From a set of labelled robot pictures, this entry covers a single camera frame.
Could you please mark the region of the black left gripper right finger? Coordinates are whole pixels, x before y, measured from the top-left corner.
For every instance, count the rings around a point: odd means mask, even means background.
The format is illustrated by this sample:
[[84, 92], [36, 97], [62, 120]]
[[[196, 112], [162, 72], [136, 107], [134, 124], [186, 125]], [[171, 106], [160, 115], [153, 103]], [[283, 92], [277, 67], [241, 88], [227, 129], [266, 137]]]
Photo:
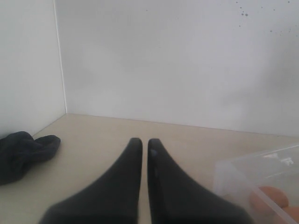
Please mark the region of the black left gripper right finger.
[[148, 142], [147, 178], [153, 224], [251, 224], [237, 206], [195, 182], [160, 139]]

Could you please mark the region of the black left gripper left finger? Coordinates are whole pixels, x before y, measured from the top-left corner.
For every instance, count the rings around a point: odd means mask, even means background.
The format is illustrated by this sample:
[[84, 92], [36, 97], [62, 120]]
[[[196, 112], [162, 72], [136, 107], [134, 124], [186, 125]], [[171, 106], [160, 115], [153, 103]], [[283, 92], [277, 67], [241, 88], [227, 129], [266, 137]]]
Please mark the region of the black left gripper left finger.
[[142, 174], [142, 141], [131, 138], [95, 182], [52, 205], [41, 224], [136, 224]]

